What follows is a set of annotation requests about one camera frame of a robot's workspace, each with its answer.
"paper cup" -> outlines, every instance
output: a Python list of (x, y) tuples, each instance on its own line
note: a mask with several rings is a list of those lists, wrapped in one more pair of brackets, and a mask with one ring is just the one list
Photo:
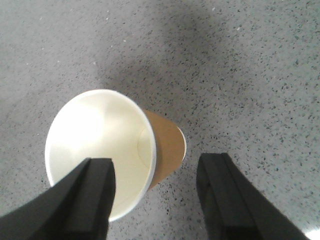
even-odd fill
[(85, 158), (111, 158), (116, 182), (112, 222), (177, 169), (186, 150), (185, 136), (173, 122), (116, 91), (99, 89), (76, 96), (59, 111), (44, 155), (51, 186)]

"speckled floor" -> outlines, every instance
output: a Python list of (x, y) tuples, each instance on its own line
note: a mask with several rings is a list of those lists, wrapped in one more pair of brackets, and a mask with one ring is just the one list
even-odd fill
[(49, 187), (72, 97), (113, 89), (176, 122), (182, 167), (108, 239), (206, 239), (202, 152), (228, 152), (305, 233), (320, 228), (320, 1), (11, 1), (0, 8), (0, 215)]

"brown paper cup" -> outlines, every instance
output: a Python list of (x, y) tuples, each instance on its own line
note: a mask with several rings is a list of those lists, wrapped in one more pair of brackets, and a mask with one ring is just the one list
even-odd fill
[(149, 189), (179, 168), (187, 145), (182, 131), (172, 121), (144, 110), (151, 123), (156, 143), (156, 166)]

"gray terrazzo floor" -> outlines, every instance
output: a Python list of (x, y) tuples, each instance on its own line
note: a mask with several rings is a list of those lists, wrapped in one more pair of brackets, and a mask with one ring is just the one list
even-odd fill
[(49, 187), (59, 109), (112, 89), (176, 122), (188, 151), (108, 240), (206, 239), (202, 152), (228, 152), (298, 228), (319, 229), (319, 54), (319, 0), (3, 0), (0, 215)]

